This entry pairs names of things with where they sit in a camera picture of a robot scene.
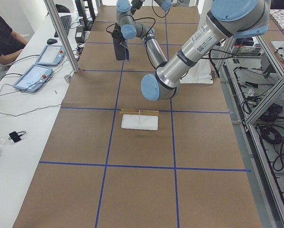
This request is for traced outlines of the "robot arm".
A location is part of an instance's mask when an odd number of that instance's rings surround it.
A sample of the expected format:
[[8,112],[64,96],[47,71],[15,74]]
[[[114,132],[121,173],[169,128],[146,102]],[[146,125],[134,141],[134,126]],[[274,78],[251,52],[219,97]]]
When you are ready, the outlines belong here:
[[128,58],[126,41],[140,38],[150,62],[156,69],[141,81],[141,92],[147,100],[167,100],[180,90],[180,78],[224,38],[249,38],[265,34],[269,26],[269,0],[214,0],[205,22],[167,60],[155,38],[154,30],[134,20],[133,14],[142,6],[141,0],[116,3],[117,35],[113,35],[117,60]]
[[[139,10],[143,5],[144,0],[132,0],[131,5],[134,10]],[[164,11],[168,11],[172,6],[178,6],[181,1],[180,0],[154,0]]]

